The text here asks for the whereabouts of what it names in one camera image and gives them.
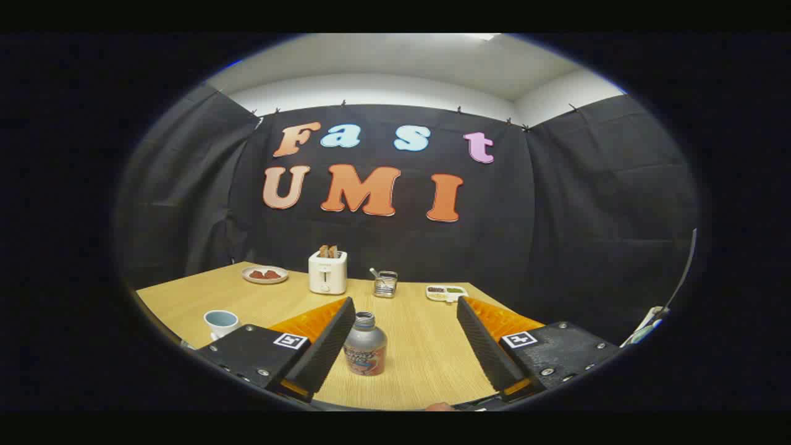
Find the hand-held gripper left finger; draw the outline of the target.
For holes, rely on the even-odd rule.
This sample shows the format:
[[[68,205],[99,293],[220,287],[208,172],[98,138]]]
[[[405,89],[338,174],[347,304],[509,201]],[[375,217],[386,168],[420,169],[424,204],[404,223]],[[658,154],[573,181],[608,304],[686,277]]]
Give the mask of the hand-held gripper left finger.
[[[347,297],[268,328],[245,324],[196,354],[263,391],[309,403],[324,385],[354,321],[353,299]]]

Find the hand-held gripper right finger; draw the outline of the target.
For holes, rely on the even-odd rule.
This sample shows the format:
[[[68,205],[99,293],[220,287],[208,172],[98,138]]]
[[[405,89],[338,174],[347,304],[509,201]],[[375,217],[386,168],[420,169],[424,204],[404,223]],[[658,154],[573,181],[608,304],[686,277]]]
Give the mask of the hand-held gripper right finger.
[[[542,324],[472,297],[458,299],[457,320],[503,402],[551,391],[619,351],[617,344],[570,322]]]

